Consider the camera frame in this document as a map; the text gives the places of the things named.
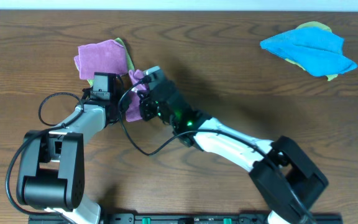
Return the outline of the purple microfiber cloth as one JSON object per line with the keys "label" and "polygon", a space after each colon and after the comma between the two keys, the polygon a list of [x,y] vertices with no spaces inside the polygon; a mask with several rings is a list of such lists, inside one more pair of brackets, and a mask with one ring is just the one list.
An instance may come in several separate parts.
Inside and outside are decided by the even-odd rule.
{"label": "purple microfiber cloth", "polygon": [[[144,78],[144,73],[141,70],[129,70],[129,78],[131,79],[132,84],[136,84],[142,78]],[[148,90],[148,84],[139,84],[134,88],[134,91],[128,93],[131,103],[129,108],[126,111],[126,121],[133,122],[142,119],[140,115],[140,98],[137,95],[138,90]]]}

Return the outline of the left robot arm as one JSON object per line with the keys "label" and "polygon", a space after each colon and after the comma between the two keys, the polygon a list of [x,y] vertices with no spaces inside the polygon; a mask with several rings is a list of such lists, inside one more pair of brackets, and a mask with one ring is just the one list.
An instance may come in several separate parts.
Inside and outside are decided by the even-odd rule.
{"label": "left robot arm", "polygon": [[29,131],[20,159],[16,197],[36,215],[59,215],[70,223],[104,223],[99,204],[85,194],[84,148],[117,119],[121,94],[92,93],[66,119],[43,131]]}

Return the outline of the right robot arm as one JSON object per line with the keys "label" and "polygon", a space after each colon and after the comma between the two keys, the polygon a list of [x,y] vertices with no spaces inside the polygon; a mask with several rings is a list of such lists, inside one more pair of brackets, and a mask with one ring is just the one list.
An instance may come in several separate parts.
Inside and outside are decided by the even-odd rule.
{"label": "right robot arm", "polygon": [[258,139],[192,108],[173,82],[139,90],[144,120],[160,118],[173,128],[173,139],[217,154],[246,170],[271,214],[268,223],[316,223],[310,208],[328,186],[326,176],[292,139]]}

